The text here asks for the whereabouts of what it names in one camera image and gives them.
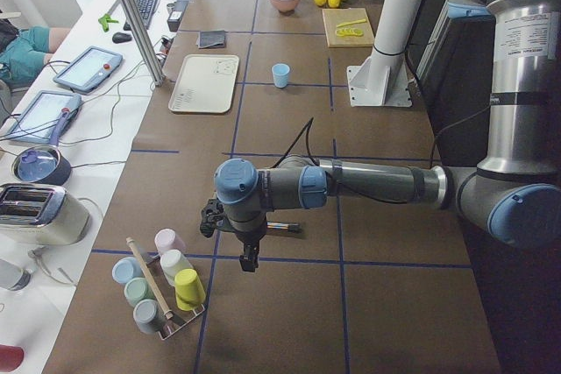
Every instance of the brown table surface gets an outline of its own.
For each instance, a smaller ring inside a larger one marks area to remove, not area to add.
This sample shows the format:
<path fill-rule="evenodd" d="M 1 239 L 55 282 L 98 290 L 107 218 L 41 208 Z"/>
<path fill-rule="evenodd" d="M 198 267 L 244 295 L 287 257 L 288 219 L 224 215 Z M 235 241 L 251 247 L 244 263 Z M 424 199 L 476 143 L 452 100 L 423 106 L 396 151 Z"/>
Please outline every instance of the brown table surface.
<path fill-rule="evenodd" d="M 382 3 L 345 7 L 365 7 L 375 29 Z M 226 47 L 199 50 L 200 30 L 226 30 Z M 267 0 L 191 0 L 164 67 L 169 81 L 153 92 L 44 372 L 499 372 L 452 214 L 348 197 L 277 211 L 270 221 L 303 232 L 269 230 L 255 273 L 240 270 L 233 234 L 198 231 L 217 166 L 229 157 L 270 166 L 311 117 L 316 156 L 427 167 L 433 134 L 418 96 L 410 109 L 350 106 L 346 66 L 370 51 L 329 49 L 313 0 L 285 15 Z M 226 114 L 167 109 L 190 53 L 240 58 Z M 284 89 L 271 81 L 280 61 L 292 67 Z M 166 341 L 138 331 L 110 275 L 130 253 L 128 236 L 155 252 L 163 228 L 187 243 L 208 294 L 207 311 Z"/>

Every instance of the tablet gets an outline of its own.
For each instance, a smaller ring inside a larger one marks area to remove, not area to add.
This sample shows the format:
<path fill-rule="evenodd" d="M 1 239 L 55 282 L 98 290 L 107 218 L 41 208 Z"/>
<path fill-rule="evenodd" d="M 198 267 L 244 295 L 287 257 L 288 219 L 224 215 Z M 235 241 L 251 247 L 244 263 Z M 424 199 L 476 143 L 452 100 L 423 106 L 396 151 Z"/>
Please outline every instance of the tablet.
<path fill-rule="evenodd" d="M 68 122 L 78 112 L 81 104 L 82 97 L 80 94 L 39 91 L 24 112 L 16 118 L 17 121 L 8 130 L 4 138 L 34 144 L 48 144 L 62 109 L 65 107 L 70 109 L 68 120 L 62 128 L 64 131 Z"/>
<path fill-rule="evenodd" d="M 123 55 L 92 46 L 61 70 L 53 81 L 87 94 L 110 77 L 123 61 Z"/>

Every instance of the silver toaster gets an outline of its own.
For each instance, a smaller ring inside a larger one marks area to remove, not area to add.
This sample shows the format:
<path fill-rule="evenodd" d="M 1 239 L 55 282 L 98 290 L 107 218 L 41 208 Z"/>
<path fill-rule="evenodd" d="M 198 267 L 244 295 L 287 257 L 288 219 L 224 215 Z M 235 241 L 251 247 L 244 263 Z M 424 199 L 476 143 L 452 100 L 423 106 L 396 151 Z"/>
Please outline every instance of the silver toaster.
<path fill-rule="evenodd" d="M 65 245 L 81 240 L 88 210 L 64 187 L 0 186 L 0 233 L 20 243 Z"/>

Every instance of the cutting board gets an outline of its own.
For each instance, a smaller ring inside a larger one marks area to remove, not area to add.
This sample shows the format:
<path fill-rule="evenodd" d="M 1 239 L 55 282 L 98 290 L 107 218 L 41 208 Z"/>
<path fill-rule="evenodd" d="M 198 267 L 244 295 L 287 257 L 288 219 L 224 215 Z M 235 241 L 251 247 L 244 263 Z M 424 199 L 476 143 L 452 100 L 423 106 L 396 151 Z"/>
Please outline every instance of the cutting board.
<path fill-rule="evenodd" d="M 365 8 L 323 9 L 322 14 L 328 47 L 372 47 L 374 45 L 374 33 Z M 335 34 L 337 24 L 357 19 L 366 19 L 366 22 L 347 25 L 345 28 L 359 28 L 364 32 L 362 37 L 339 37 Z"/>

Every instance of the computer mouse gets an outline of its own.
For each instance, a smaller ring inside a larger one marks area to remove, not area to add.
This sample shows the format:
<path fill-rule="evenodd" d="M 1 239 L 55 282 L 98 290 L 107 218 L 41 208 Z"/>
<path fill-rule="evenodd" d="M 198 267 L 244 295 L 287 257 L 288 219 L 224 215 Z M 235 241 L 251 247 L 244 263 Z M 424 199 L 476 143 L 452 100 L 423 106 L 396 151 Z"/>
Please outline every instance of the computer mouse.
<path fill-rule="evenodd" d="M 112 40 L 115 44 L 126 43 L 127 41 L 132 40 L 132 35 L 127 34 L 126 32 L 115 32 Z"/>

